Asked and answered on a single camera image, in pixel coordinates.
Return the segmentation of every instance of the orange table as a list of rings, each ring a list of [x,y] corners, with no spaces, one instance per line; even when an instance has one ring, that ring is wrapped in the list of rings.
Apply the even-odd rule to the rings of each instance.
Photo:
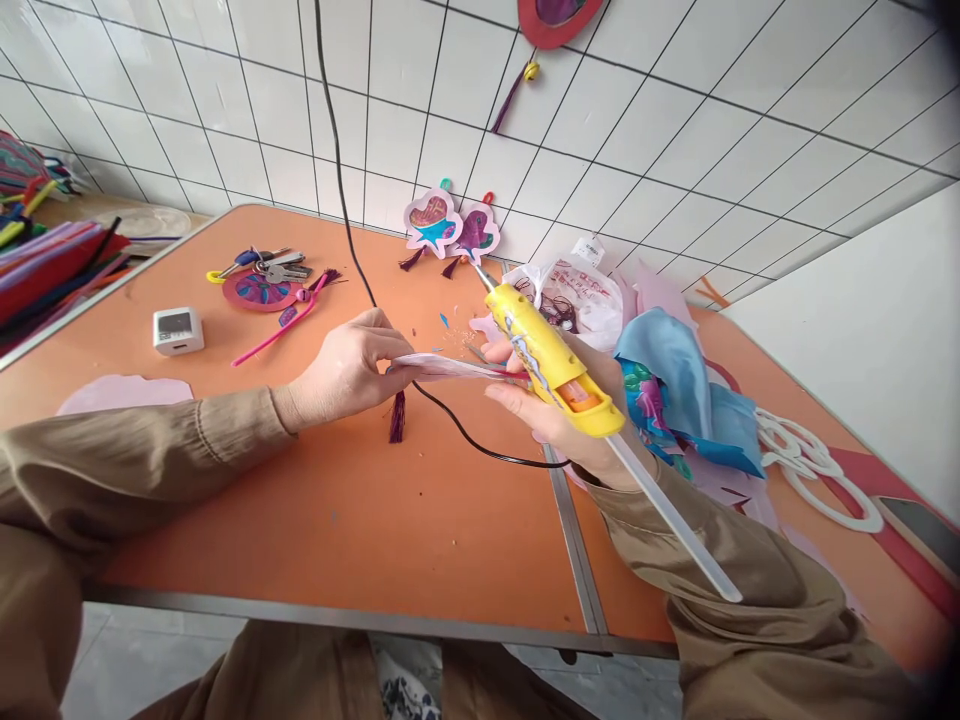
[[[409,273],[397,238],[355,229],[357,254],[380,305],[418,351],[471,358],[467,328],[485,314],[474,274],[453,281],[422,260]],[[229,306],[206,270],[239,248],[290,245],[346,282],[279,344],[238,369],[230,361],[276,327],[274,314]],[[486,265],[499,276],[496,263]],[[190,305],[207,347],[164,358],[150,346],[154,311]],[[110,373],[171,377],[197,397],[295,377],[331,327],[369,306],[343,226],[264,206],[229,211],[131,273],[98,302],[0,361],[0,428],[52,415],[82,385]],[[440,313],[450,321],[449,329]],[[715,313],[695,310],[707,356],[762,407],[835,447],[865,450],[819,404]],[[431,386],[486,447],[551,457],[481,393],[483,383]],[[586,650],[675,654],[662,595],[613,550],[589,498],[562,471],[503,463],[471,449],[442,411],[407,393],[402,444],[387,443],[389,406],[303,434],[281,457],[171,525],[131,541],[93,597],[152,607]],[[949,625],[866,536],[807,507],[782,478],[781,518],[810,537],[860,597],[870,629],[898,660],[924,667],[918,637]],[[820,492],[837,504],[828,491]],[[903,618],[911,619],[910,623]]]

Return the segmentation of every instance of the yellow glue gun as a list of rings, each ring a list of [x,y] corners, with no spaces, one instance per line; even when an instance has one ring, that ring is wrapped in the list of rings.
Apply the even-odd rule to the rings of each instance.
[[[560,333],[516,288],[497,282],[475,266],[489,294],[486,305],[506,335],[544,402],[557,405],[577,430],[591,437],[615,435],[623,429],[623,413],[587,374],[586,366],[567,347]]]

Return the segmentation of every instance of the hand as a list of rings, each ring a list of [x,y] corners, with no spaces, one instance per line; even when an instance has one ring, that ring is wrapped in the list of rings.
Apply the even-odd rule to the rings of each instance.
[[[400,392],[420,374],[415,367],[381,375],[378,360],[409,355],[413,347],[380,308],[334,328],[303,374],[274,390],[280,421],[296,433],[312,425],[356,415]]]
[[[627,398],[623,390],[623,374],[620,372],[620,363],[609,355],[598,352],[576,335],[564,332],[563,339],[587,366],[587,372],[600,389],[607,393],[620,412],[630,422],[627,414]],[[507,361],[507,370],[520,372],[523,364],[513,354],[510,341],[503,339],[495,343],[487,343],[481,348],[484,357],[489,362]],[[587,472],[598,478],[604,485],[615,490],[627,492],[636,491],[637,483],[629,475],[613,450],[606,441],[590,437],[577,430],[555,405],[543,402],[531,392],[517,385],[506,383],[492,383],[487,386],[484,394],[496,400],[507,410],[523,420],[543,440],[553,445],[573,462],[582,466]],[[650,452],[643,446],[636,434],[623,433],[624,438],[647,470],[656,477],[656,462]]]

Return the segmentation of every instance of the white wall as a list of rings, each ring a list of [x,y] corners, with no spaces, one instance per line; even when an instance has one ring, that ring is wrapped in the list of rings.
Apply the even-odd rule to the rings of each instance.
[[[516,0],[320,6],[347,212],[372,228],[403,232],[447,177],[494,194],[496,256],[541,263],[596,233],[604,271],[706,274],[736,300],[960,179],[945,36],[892,2],[607,2],[537,54],[500,135],[532,52]],[[339,217],[313,0],[0,8],[0,130],[91,187]]]
[[[960,183],[724,311],[960,524]]]

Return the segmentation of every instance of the black power cord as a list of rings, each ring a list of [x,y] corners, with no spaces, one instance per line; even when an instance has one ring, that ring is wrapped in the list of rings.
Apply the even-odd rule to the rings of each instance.
[[[367,295],[370,297],[370,303],[374,307],[377,307],[377,300],[373,296],[373,290],[370,289],[370,283],[367,282],[367,276],[363,274],[363,268],[360,266],[360,261],[357,259],[357,251],[353,247],[353,232],[350,228],[350,218],[347,216],[347,197],[346,193],[343,191],[343,171],[340,165],[340,136],[337,134],[337,119],[333,114],[333,102],[330,100],[330,86],[327,84],[327,67],[323,60],[323,33],[321,31],[322,24],[320,22],[320,0],[313,0],[313,9],[317,16],[317,55],[320,58],[320,78],[323,80],[323,96],[327,101],[327,113],[330,115],[330,129],[333,130],[333,152],[337,166],[337,185],[339,186],[340,190],[340,207],[343,211],[343,224],[347,228],[347,244],[350,246],[350,256],[353,258],[353,264],[356,266],[357,272],[360,274],[360,279],[363,280],[363,287],[366,288]],[[421,395],[435,403],[441,410],[449,415],[450,419],[453,420],[454,424],[457,426],[457,430],[460,431],[460,434],[463,435],[466,441],[484,455],[496,458],[497,460],[503,460],[504,462],[516,463],[517,465],[528,465],[529,467],[546,469],[562,468],[564,465],[568,465],[570,463],[569,460],[562,463],[547,463],[539,460],[524,460],[523,458],[515,458],[510,455],[501,455],[493,450],[488,450],[470,437],[463,425],[460,423],[460,420],[458,420],[457,416],[454,415],[453,410],[448,408],[444,403],[420,387],[420,383],[418,383],[416,380],[414,380],[413,386]]]

